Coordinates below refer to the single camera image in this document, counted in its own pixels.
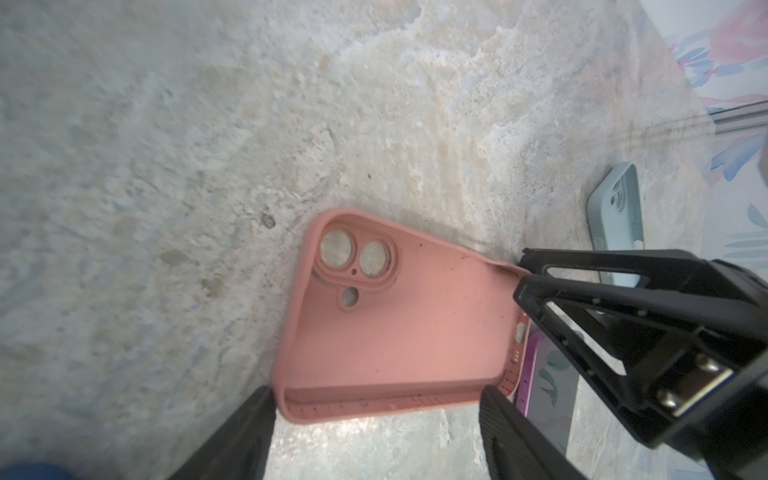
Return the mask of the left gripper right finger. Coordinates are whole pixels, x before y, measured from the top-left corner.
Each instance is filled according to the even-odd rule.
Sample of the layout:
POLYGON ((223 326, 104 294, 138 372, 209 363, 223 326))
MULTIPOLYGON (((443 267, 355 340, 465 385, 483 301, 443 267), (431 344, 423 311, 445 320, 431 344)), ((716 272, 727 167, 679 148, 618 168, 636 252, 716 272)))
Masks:
POLYGON ((491 479, 585 479, 496 387, 488 385, 482 390, 479 405, 479 425, 491 479))

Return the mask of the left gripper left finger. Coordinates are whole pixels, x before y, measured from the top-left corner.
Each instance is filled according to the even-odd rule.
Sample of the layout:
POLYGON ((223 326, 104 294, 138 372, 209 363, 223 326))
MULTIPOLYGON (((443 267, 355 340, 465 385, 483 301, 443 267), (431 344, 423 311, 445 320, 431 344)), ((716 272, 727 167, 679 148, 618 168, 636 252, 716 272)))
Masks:
POLYGON ((275 421, 273 390, 261 386, 170 479, 263 479, 275 421))

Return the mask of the pink phone case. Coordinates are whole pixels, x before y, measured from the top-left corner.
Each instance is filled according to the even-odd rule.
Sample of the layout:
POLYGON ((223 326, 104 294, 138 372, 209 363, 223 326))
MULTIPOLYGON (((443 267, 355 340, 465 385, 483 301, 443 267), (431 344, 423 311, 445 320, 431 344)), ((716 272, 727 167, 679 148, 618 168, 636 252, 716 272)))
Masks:
POLYGON ((305 235, 271 377, 297 424, 472 404, 512 395, 529 317, 525 277, 365 212, 325 211, 305 235))

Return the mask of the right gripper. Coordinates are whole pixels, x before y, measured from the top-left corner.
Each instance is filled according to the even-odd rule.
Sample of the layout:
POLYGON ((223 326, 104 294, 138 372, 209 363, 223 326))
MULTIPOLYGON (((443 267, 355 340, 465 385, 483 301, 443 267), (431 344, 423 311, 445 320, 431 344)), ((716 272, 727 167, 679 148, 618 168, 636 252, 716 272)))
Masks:
POLYGON ((514 298, 641 444, 767 476, 767 284, 679 249, 531 249, 514 298), (628 288, 551 277, 592 271, 628 288))

